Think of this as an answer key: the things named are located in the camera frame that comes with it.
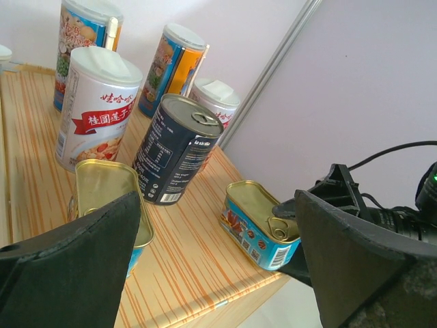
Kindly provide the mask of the blue yellow can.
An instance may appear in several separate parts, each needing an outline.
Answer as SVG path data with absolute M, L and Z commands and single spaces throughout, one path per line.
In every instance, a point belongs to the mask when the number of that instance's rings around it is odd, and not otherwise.
M 163 27 L 138 101 L 144 115 L 154 115 L 163 95 L 184 94 L 205 49 L 206 42 L 190 29 L 177 23 Z

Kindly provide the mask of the blue can with spoon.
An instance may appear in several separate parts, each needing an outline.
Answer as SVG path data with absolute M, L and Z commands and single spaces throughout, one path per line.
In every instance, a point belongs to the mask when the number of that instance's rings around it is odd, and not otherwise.
M 118 20 L 112 47 L 112 50 L 116 51 L 124 15 L 115 4 L 110 1 L 64 0 L 61 2 L 53 98 L 56 110 L 62 110 L 72 50 L 88 46 L 104 47 L 107 27 L 113 17 Z

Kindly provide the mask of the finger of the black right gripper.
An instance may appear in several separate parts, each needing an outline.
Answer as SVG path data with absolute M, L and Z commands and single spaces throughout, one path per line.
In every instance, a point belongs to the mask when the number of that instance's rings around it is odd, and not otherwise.
M 296 200 L 288 200 L 277 204 L 272 208 L 272 214 L 276 218 L 296 220 Z
M 305 254 L 301 244 L 297 247 L 296 251 L 291 257 L 291 260 L 287 264 L 283 265 L 278 270 L 278 272 L 289 275 L 290 277 L 297 279 L 298 281 L 306 284 L 307 286 L 312 287 L 311 277 L 309 274 L 309 270 L 305 260 Z

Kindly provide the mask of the white red label can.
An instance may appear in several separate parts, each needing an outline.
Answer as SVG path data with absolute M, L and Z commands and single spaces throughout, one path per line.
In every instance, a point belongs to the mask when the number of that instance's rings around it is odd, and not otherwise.
M 241 103 L 232 87 L 213 78 L 195 79 L 188 97 L 210 110 L 222 122 L 224 129 L 230 124 Z
M 55 157 L 66 170 L 117 158 L 143 74 L 118 53 L 98 46 L 70 54 Z

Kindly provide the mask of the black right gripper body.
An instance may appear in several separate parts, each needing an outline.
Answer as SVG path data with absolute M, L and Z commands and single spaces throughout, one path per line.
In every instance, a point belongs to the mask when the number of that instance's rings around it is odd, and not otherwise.
M 354 182 L 344 164 L 332 164 L 327 176 L 318 180 L 308 192 L 343 212 L 374 222 L 358 190 L 358 183 Z

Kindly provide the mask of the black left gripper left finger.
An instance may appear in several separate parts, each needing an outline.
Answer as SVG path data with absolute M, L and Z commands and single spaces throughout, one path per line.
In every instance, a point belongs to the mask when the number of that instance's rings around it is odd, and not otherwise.
M 1 248 L 2 327 L 113 327 L 141 218 L 131 191 Z

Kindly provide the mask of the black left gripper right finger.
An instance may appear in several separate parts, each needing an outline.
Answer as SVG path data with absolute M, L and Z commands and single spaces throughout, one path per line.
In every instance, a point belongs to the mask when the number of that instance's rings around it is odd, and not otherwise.
M 436 246 L 295 192 L 323 327 L 435 327 Z

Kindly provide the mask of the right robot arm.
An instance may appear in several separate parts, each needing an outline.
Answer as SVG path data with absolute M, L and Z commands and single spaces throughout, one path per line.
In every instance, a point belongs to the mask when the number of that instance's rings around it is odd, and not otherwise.
M 328 175 L 316 180 L 315 185 L 307 191 L 343 212 L 414 240 L 436 245 L 436 223 L 426 220 L 423 213 L 407 206 L 384 208 L 372 195 L 361 193 L 358 186 L 345 165 L 332 164 Z M 370 200 L 376 207 L 366 206 L 363 198 Z M 290 223 L 297 222 L 296 199 L 293 197 L 274 206 L 272 214 Z M 292 259 L 277 271 L 312 287 L 302 244 Z

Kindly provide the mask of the dark blue round can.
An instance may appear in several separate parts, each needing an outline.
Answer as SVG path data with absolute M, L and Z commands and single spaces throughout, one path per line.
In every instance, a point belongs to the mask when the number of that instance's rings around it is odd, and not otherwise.
M 165 94 L 132 163 L 143 199 L 163 206 L 178 202 L 223 131 L 203 105 Z

